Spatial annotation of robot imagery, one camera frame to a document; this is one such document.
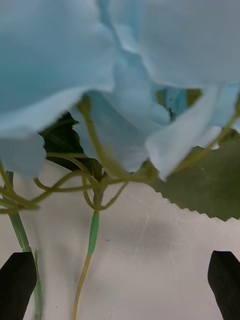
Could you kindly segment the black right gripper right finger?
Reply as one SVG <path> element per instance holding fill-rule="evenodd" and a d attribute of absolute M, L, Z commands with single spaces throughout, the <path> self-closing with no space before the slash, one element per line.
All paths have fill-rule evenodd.
<path fill-rule="evenodd" d="M 222 318 L 240 320 L 240 262 L 232 252 L 212 252 L 207 280 Z"/>

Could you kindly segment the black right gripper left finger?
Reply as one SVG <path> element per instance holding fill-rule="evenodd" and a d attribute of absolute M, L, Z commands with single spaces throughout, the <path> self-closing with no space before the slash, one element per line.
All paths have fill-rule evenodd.
<path fill-rule="evenodd" d="M 0 320 L 22 320 L 37 283 L 33 254 L 15 252 L 0 269 Z"/>

